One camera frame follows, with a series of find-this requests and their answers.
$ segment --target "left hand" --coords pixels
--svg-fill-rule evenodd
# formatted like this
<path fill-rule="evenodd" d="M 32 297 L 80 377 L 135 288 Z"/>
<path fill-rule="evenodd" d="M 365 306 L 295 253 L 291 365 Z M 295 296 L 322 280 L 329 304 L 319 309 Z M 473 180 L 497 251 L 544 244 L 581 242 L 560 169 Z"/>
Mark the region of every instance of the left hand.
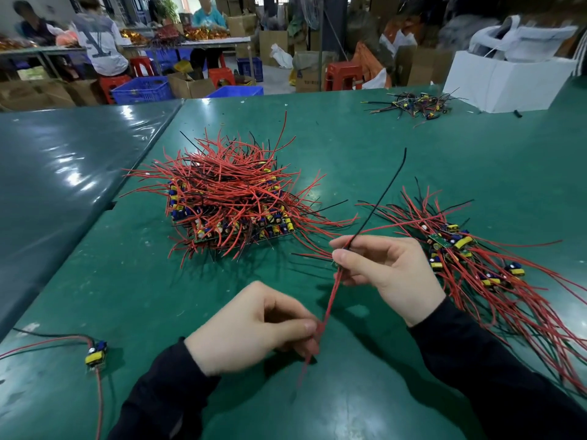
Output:
<path fill-rule="evenodd" d="M 260 281 L 243 288 L 185 344 L 207 376 L 236 372 L 275 348 L 317 355 L 318 319 L 302 303 Z"/>

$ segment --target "concrete floor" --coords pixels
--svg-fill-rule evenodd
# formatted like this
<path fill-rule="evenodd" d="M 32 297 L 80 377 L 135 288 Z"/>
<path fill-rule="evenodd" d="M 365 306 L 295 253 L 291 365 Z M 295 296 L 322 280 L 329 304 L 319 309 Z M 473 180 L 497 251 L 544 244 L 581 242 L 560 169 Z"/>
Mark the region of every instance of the concrete floor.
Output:
<path fill-rule="evenodd" d="M 224 56 L 226 66 L 231 70 L 238 69 L 237 58 L 235 56 Z M 290 86 L 289 77 L 290 69 L 281 69 L 274 66 L 263 65 L 263 81 L 259 86 L 263 87 L 263 94 L 292 94 L 295 92 L 295 86 Z"/>

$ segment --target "green workbench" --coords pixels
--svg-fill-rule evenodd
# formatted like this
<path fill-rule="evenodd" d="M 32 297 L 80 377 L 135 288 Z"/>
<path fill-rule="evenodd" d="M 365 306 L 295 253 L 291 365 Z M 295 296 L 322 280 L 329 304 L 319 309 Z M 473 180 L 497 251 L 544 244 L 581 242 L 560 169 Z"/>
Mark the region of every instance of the green workbench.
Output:
<path fill-rule="evenodd" d="M 477 114 L 467 104 L 438 120 L 420 123 L 395 112 L 369 115 L 361 100 L 386 100 L 383 90 L 272 95 L 187 101 L 145 162 L 163 160 L 190 145 L 181 136 L 245 136 L 272 144 L 288 111 L 280 163 L 302 169 L 298 187 L 327 173 L 313 190 L 333 221 L 364 218 L 357 199 L 375 201 L 401 161 L 405 168 L 386 202 L 406 185 L 443 189 L 441 205 L 475 198 L 456 221 L 471 218 L 473 233 L 510 244 L 565 239 L 562 244 L 518 250 L 578 283 L 587 284 L 583 112 L 584 86 L 570 82 L 548 111 Z M 123 191 L 138 186 L 135 179 Z M 180 253 L 168 258 L 174 231 L 165 199 L 134 193 L 119 199 L 87 233 L 21 318 L 39 332 L 85 332 L 107 340 L 103 372 L 103 438 L 136 379 L 163 348 L 187 336 L 253 280 L 298 298 L 321 316 L 332 288 L 328 263 L 291 256 L 307 252 L 287 237 L 247 251 L 238 263 L 194 258 L 180 270 Z M 383 225 L 373 218 L 369 226 Z M 358 225 L 349 230 L 356 230 Z M 526 279 L 545 294 L 569 327 L 587 336 L 586 309 L 547 277 Z M 0 351 L 37 341 L 9 335 Z M 540 370 L 522 344 L 517 352 Z M 404 323 L 377 292 L 341 288 L 322 353 L 300 388 L 302 363 L 274 356 L 246 372 L 226 376 L 204 411 L 204 439 L 462 439 L 483 438 L 468 401 L 425 368 Z M 0 361 L 2 439 L 92 438 L 97 397 L 84 371 L 81 345 L 47 348 Z M 579 369 L 584 382 L 587 370 Z"/>

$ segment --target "red plastic stool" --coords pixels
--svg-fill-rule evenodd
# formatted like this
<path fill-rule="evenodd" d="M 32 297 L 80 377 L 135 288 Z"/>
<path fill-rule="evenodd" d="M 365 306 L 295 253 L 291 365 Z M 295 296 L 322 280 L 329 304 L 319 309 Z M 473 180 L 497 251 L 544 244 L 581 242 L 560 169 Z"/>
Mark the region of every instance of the red plastic stool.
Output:
<path fill-rule="evenodd" d="M 230 70 L 230 68 L 218 68 L 218 69 L 209 69 L 208 70 L 208 78 L 212 80 L 214 83 L 214 87 L 218 89 L 221 84 L 222 80 L 228 82 L 229 85 L 236 86 L 236 82 L 234 81 L 234 74 Z"/>
<path fill-rule="evenodd" d="M 106 100 L 110 105 L 114 105 L 116 103 L 112 97 L 111 91 L 114 88 L 118 88 L 119 86 L 131 80 L 133 80 L 132 77 L 129 77 L 128 75 L 120 75 L 118 77 L 100 77 L 100 88 L 102 88 L 102 91 L 104 91 Z"/>
<path fill-rule="evenodd" d="M 148 57 L 133 57 L 129 60 L 130 67 L 133 69 L 136 77 L 144 77 L 143 70 L 141 66 L 147 70 L 147 73 L 150 77 L 155 75 L 155 71 L 153 71 L 153 66 L 151 66 L 151 59 Z"/>
<path fill-rule="evenodd" d="M 329 63 L 325 91 L 348 91 L 363 88 L 363 70 L 351 61 Z"/>

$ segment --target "white shirt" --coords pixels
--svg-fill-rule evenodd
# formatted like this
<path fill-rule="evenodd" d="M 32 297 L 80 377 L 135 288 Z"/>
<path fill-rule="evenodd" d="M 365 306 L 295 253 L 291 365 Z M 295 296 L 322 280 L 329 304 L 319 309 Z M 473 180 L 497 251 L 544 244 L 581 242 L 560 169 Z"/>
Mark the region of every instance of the white shirt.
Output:
<path fill-rule="evenodd" d="M 124 42 L 115 22 L 103 15 L 76 14 L 72 30 L 98 74 L 111 77 L 126 71 L 128 60 L 116 49 Z"/>

